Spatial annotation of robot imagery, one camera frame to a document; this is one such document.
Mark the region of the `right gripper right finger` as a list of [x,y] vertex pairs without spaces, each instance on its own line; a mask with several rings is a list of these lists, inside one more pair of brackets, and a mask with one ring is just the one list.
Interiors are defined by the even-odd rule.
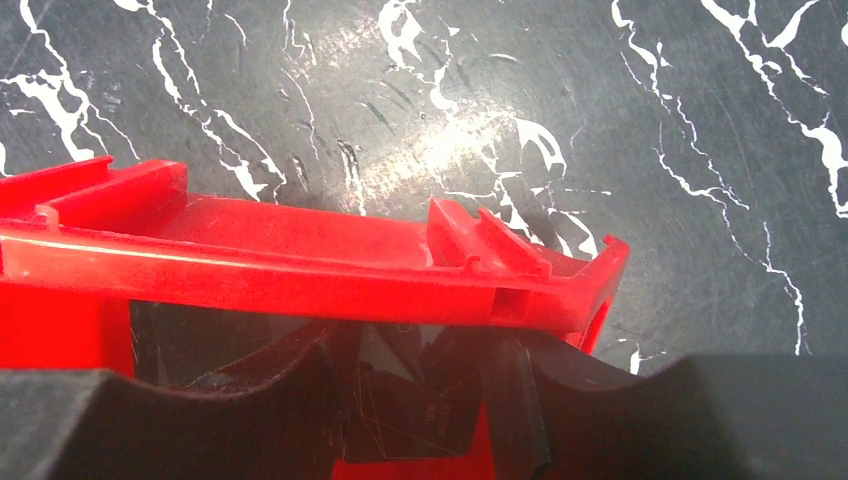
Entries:
[[540,331],[482,334],[500,479],[843,479],[843,356],[698,354],[639,377]]

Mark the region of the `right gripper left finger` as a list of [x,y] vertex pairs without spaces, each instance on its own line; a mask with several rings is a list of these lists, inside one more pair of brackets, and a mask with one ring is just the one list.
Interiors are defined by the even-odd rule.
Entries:
[[361,330],[311,322],[164,388],[110,370],[5,369],[5,479],[328,479],[343,445],[338,374]]

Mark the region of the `red plastic bin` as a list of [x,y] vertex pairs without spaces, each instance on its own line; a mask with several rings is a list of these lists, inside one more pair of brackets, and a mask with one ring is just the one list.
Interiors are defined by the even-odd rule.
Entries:
[[[423,223],[193,193],[184,164],[111,158],[1,182],[1,373],[110,370],[138,380],[135,301],[329,322],[547,333],[590,355],[630,254],[534,245],[491,212],[433,200]],[[348,463],[328,479],[491,479],[482,400],[470,450]]]

